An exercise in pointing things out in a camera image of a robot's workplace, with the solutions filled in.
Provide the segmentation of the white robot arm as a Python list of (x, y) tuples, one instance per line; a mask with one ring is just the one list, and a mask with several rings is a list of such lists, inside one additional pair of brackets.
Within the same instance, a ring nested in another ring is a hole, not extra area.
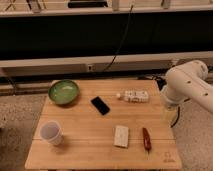
[(208, 67), (200, 60), (170, 68), (161, 90), (163, 104), (167, 108), (176, 107), (185, 98), (190, 98), (213, 114), (213, 86), (205, 81), (207, 76)]

